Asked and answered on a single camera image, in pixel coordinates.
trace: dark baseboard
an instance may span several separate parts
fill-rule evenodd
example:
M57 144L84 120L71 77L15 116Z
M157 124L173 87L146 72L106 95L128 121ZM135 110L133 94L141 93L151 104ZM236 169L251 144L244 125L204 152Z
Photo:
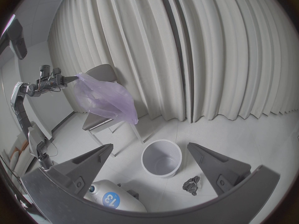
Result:
M52 134L65 122L65 121L67 121L73 114L75 113L75 111L73 111L72 113L70 113L67 117L65 117L64 119L63 119L63 121L61 121L58 125L56 125L55 127L54 127L54 129L52 129Z

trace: blue label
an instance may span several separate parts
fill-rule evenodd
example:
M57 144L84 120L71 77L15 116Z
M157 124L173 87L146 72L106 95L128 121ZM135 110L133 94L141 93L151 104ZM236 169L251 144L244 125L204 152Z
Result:
M119 206L121 199L115 192L107 192L103 196L102 201L104 206L116 209Z

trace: white bucket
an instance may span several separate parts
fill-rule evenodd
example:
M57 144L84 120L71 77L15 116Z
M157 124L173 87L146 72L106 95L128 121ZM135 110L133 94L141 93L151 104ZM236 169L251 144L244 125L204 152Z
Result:
M182 162L179 146L170 140L155 140L148 144L141 155L144 170L154 176L173 177Z

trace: purple plastic bag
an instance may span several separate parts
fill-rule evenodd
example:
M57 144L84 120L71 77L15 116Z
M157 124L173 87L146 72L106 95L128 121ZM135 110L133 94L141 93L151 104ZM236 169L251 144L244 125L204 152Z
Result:
M133 97L122 85L98 81L84 73L76 76L74 92L81 107L102 117L138 123Z

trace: curtain fold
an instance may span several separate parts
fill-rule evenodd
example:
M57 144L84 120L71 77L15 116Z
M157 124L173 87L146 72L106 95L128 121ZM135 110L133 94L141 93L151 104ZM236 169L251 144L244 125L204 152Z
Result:
M48 43L65 76L110 64L139 117L235 120L299 106L298 34L276 0L64 0Z

